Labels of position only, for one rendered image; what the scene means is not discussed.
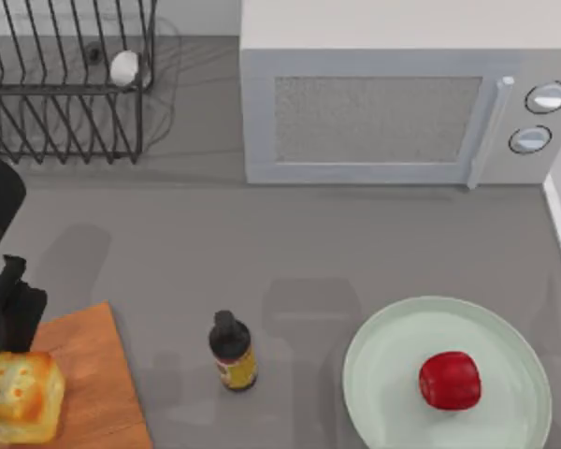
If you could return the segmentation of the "microwave door with window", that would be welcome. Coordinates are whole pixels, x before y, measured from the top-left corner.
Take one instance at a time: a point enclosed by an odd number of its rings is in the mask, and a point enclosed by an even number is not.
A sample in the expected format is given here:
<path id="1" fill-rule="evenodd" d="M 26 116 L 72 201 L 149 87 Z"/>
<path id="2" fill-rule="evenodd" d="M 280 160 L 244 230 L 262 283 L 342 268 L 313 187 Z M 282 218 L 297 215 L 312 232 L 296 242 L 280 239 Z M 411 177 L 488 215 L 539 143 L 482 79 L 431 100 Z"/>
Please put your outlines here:
<path id="1" fill-rule="evenodd" d="M 511 51 L 244 49 L 254 184 L 464 184 Z"/>

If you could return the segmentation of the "pale green plate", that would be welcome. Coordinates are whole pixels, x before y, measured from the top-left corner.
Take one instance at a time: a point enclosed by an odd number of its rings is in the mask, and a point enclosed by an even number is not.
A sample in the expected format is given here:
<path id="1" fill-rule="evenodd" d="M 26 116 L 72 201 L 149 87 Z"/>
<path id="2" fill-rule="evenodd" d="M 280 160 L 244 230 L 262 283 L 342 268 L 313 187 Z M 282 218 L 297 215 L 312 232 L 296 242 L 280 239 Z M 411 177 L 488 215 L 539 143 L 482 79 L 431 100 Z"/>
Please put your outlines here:
<path id="1" fill-rule="evenodd" d="M 480 401 L 467 410 L 432 407 L 419 386 L 423 363 L 449 351 L 480 373 Z M 347 349 L 342 391 L 367 449 L 544 449 L 553 421 L 532 346 L 494 312 L 450 297 L 403 299 L 371 315 Z"/>

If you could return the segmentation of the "dark bottle with yellow label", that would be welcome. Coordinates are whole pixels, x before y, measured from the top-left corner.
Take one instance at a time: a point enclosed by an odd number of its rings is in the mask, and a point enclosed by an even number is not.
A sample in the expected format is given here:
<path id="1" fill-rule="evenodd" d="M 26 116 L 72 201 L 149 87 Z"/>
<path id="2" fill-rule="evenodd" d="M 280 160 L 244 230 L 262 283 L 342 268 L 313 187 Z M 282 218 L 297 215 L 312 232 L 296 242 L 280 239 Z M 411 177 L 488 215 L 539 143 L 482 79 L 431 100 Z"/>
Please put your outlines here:
<path id="1" fill-rule="evenodd" d="M 248 327 L 229 310 L 216 311 L 209 332 L 209 348 L 222 384 L 239 392 L 251 388 L 258 366 Z"/>

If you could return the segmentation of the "red apple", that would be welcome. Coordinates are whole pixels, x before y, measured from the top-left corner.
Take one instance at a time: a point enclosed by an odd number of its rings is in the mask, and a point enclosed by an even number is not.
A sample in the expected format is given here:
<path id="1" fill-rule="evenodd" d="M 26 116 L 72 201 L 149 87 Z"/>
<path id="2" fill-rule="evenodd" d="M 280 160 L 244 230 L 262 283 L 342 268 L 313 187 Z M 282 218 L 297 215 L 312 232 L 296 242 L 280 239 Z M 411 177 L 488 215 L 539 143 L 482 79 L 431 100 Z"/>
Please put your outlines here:
<path id="1" fill-rule="evenodd" d="M 482 380 L 474 360 L 464 352 L 443 352 L 428 358 L 419 370 L 424 401 L 443 411 L 464 411 L 482 397 Z"/>

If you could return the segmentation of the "wooden cutting board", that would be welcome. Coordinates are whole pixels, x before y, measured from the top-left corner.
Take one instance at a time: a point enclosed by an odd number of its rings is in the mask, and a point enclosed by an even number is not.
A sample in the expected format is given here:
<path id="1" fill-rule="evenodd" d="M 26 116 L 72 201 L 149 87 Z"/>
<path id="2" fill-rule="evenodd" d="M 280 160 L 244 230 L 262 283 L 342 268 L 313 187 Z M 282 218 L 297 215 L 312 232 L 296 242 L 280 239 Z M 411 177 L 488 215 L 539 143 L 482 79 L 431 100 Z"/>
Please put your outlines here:
<path id="1" fill-rule="evenodd" d="M 56 437 L 29 449 L 152 449 L 107 302 L 41 324 L 33 349 L 55 359 L 65 397 Z"/>

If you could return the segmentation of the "toasted bread loaf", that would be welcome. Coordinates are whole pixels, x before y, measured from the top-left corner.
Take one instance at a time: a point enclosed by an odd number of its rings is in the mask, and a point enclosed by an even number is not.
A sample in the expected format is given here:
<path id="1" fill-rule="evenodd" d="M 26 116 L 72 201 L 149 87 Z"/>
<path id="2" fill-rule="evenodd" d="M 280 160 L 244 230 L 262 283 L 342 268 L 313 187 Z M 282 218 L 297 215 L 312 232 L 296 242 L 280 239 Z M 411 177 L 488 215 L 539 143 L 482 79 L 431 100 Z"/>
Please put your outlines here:
<path id="1" fill-rule="evenodd" d="M 50 442 L 64 396 L 65 377 L 50 354 L 0 353 L 0 443 Z"/>

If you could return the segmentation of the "round microwave knob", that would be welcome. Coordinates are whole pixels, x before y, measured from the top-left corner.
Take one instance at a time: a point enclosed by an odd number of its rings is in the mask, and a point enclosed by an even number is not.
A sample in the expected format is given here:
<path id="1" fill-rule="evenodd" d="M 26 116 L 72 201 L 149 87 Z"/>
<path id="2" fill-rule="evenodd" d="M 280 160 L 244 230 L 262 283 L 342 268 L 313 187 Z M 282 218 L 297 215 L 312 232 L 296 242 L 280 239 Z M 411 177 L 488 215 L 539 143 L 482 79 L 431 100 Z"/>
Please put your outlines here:
<path id="1" fill-rule="evenodd" d="M 536 125 L 516 130 L 509 139 L 510 150 L 517 154 L 532 154 L 543 150 L 551 141 L 551 130 Z"/>
<path id="2" fill-rule="evenodd" d="M 561 81 L 552 81 L 534 87 L 525 97 L 528 111 L 545 115 L 561 109 Z"/>

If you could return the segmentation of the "pale grey microwave oven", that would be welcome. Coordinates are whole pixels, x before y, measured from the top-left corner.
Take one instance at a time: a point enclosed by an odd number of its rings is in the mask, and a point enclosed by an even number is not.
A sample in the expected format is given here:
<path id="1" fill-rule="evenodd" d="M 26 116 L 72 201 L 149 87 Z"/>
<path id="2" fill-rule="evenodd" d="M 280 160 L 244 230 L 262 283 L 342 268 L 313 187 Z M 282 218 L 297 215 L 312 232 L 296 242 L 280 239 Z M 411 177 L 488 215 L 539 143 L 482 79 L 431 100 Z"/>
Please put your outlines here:
<path id="1" fill-rule="evenodd" d="M 534 87 L 561 81 L 561 0 L 243 0 L 239 68 L 244 49 L 511 51 L 520 67 L 479 185 L 540 184 L 561 149 L 561 109 L 525 107 Z M 512 152 L 511 135 L 536 125 L 550 143 Z"/>

